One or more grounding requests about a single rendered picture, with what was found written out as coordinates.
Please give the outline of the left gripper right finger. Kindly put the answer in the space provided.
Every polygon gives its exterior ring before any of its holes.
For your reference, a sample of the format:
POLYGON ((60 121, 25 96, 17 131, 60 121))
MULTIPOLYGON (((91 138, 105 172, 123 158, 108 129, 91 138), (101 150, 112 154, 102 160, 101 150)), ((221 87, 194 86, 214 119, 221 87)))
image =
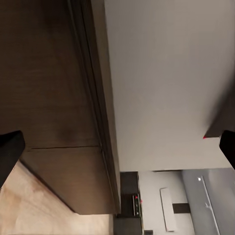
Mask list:
POLYGON ((235 132, 224 130, 219 147, 235 169, 235 132))

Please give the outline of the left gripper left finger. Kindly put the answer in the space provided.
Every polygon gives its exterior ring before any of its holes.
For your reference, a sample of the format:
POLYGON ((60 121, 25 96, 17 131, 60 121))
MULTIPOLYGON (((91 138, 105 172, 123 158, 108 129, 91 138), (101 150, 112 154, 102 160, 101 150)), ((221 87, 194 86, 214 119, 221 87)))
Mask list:
POLYGON ((4 185, 20 156, 25 150, 22 131, 0 136, 0 188, 4 185))

